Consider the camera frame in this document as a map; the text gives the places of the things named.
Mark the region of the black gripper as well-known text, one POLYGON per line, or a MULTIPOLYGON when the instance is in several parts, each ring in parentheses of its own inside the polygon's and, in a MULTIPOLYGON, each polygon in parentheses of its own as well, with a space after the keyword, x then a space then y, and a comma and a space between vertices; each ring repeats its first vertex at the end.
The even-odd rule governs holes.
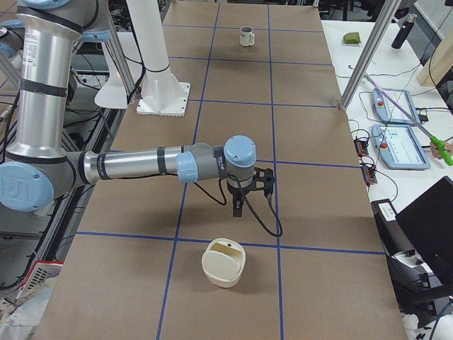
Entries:
POLYGON ((230 194, 234 196, 232 200, 233 216, 242 217, 243 197, 256 188, 253 178, 250 177, 245 181, 240 181, 235 176, 229 176, 227 178, 227 188, 230 194))

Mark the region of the person's hand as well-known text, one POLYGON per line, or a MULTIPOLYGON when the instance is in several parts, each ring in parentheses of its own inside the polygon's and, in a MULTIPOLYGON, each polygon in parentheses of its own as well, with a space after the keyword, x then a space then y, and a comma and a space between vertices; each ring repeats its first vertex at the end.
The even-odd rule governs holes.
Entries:
MULTIPOLYGON (((436 159, 443 158, 441 151, 439 150, 439 148, 437 147, 437 145, 435 143, 433 143, 433 142, 430 143, 430 150, 432 152, 432 155, 436 159)), ((444 142, 443 150, 446 151, 450 156, 452 156, 452 144, 450 144, 448 142, 444 142)))

